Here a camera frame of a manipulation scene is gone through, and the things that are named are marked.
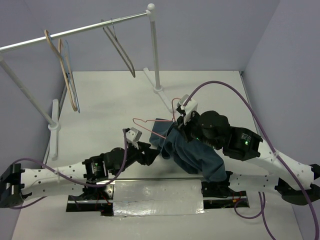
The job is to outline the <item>blue t shirt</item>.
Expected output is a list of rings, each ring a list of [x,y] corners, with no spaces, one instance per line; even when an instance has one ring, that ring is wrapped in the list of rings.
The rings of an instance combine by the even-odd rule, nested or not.
[[[187,142],[174,127],[174,123],[157,118],[153,124],[149,142],[164,159],[173,161],[191,175],[202,174],[208,182],[227,179],[224,160],[216,151],[198,140]]]

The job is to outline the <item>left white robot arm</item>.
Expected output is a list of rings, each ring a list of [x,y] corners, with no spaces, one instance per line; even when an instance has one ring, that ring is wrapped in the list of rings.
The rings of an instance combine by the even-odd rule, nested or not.
[[[159,155],[149,143],[127,143],[84,161],[51,168],[22,168],[18,160],[0,176],[1,208],[17,208],[25,200],[57,195],[82,195],[93,199],[134,163],[150,166]]]

